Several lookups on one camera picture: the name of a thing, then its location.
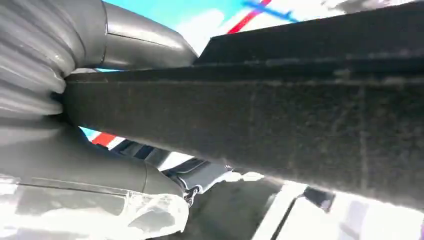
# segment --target red stripe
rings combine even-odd
[[[96,138],[94,138],[93,141],[91,141],[91,142],[93,144],[100,144],[100,145],[107,147],[108,144],[110,144],[115,137],[116,136],[114,136],[114,135],[110,135],[108,133],[102,132]]]
[[[261,5],[266,6],[268,5],[272,0],[262,0],[260,2]],[[258,16],[261,12],[253,10],[249,12],[240,22],[238,22],[234,27],[232,27],[227,34],[235,34],[238,33],[246,24],[248,24],[252,19],[254,19],[256,16]]]

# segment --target blue stripe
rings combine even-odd
[[[272,16],[277,17],[279,19],[282,19],[284,21],[288,21],[288,22],[292,22],[292,23],[299,22],[297,19],[292,17],[292,11],[288,11],[286,13],[281,13],[279,11],[273,10],[269,7],[265,7],[262,4],[257,3],[257,2],[253,2],[253,1],[244,1],[243,5],[246,6],[246,7],[254,8],[255,10],[258,10],[260,12],[267,13],[269,15],[272,15]]]

